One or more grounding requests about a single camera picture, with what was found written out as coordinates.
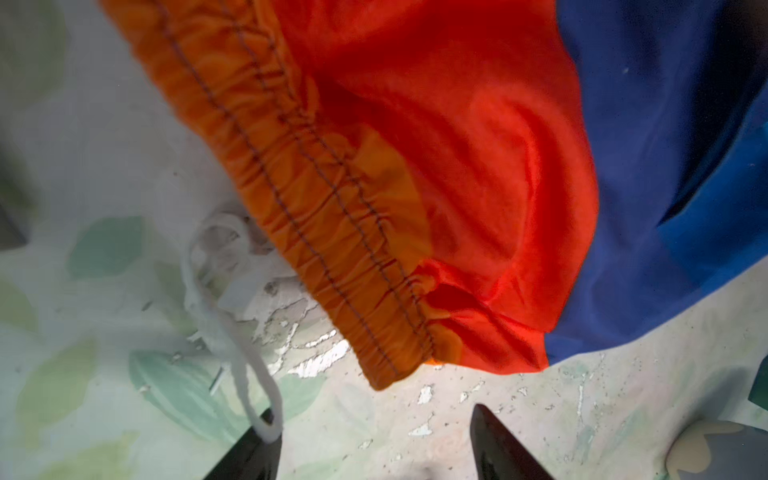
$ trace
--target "garment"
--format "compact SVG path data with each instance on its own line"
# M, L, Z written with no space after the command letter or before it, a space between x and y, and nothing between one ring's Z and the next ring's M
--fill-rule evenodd
M768 121L732 3L102 0L375 389L625 343L768 253L716 181Z

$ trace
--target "blue fabric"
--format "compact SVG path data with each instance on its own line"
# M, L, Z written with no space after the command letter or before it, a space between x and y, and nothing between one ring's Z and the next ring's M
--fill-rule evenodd
M739 43L728 38L725 7L724 0L558 3L600 212L568 304L545 339L551 363L642 336L768 253L768 145L742 145L743 125L760 124L741 111L756 94L744 92L756 55L745 53L748 70L738 79L720 73L742 59L728 50ZM755 101L751 111L759 110ZM739 148L725 161L739 126ZM739 184L745 162L760 166L750 167L752 183ZM707 219L718 201L727 223ZM732 215L739 209L748 211Z

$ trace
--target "worn surface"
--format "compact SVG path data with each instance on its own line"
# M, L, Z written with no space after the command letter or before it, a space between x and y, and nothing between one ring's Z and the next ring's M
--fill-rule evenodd
M186 340L177 252L234 195L95 6L59 6L63 78L2 109L35 209L31 244L0 254L0 478L201 478L246 422L231 382L204 398L218 365ZM41 58L61 54L46 45ZM381 393L297 285L270 285L299 298L257 332L286 398L280 477L474 478L483 402L556 478L661 480L700 413L768 427L746 402L768 353L766 285L764 261L645 338L542 374L423 366Z

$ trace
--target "dark green object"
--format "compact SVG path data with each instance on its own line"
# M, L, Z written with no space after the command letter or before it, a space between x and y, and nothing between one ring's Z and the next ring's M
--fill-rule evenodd
M763 359L763 363L760 363L749 398L750 402L761 409L768 410L768 356Z

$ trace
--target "orange fabric edge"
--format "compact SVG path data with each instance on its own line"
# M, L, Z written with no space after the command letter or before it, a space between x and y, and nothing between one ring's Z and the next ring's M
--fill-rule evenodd
M374 389L461 340L421 300L431 254L402 157L363 126L318 112L271 4L101 0L177 116L209 145L244 204L349 341Z

